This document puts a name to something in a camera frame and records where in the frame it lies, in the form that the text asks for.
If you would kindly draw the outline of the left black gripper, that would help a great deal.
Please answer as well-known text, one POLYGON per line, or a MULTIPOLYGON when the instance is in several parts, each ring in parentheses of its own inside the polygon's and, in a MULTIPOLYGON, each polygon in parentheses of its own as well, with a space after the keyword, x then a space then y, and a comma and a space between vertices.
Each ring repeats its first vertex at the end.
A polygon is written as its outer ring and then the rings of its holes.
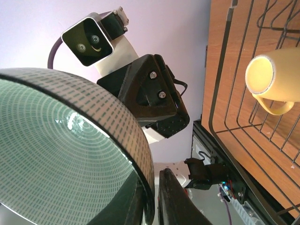
POLYGON ((184 130, 189 115, 175 79, 159 54, 146 54, 100 78, 97 84, 117 97, 134 115, 149 143, 184 130))

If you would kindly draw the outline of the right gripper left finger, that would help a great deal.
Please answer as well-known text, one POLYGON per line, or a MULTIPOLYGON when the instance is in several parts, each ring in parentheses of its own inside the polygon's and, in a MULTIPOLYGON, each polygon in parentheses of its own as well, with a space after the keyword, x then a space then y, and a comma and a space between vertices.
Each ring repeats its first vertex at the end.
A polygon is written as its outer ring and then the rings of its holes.
POLYGON ((132 171, 122 185, 109 184, 99 188, 100 209, 90 225, 140 225, 145 205, 144 188, 136 171, 132 171))

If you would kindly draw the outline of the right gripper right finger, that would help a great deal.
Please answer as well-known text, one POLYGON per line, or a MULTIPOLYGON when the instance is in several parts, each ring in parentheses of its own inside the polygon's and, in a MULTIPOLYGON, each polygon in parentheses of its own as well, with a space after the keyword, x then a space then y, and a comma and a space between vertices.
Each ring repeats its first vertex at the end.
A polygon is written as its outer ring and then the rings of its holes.
POLYGON ((210 225, 177 178, 166 168, 159 173, 158 223, 160 225, 210 225))

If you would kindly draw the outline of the light green ceramic bowl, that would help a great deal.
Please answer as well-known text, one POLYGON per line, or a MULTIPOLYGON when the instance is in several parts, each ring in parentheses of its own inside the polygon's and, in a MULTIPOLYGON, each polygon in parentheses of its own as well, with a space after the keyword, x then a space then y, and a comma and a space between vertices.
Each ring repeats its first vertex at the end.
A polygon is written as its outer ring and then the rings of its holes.
POLYGON ((154 169, 133 114, 103 87, 46 68, 0 71, 0 202, 35 225, 89 225, 99 188, 136 171, 141 225, 155 216, 154 169))

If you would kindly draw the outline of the dark wire dish rack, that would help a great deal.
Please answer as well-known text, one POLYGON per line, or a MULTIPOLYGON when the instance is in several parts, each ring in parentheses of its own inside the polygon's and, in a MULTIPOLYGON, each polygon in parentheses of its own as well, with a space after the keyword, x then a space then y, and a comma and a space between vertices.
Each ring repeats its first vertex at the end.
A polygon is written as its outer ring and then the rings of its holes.
POLYGON ((299 47, 297 0, 214 0, 210 9, 202 125, 247 183, 235 197, 253 194, 275 225, 300 222, 300 105, 268 114, 245 84, 251 59, 299 47))

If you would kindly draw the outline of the yellow ceramic mug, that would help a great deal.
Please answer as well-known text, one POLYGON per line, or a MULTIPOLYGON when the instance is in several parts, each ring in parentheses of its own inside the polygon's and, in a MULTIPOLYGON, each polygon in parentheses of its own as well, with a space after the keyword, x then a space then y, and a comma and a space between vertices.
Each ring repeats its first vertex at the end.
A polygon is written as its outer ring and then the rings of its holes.
POLYGON ((269 114, 282 115, 300 101, 300 49, 277 49, 254 57, 245 71, 245 84, 269 114))

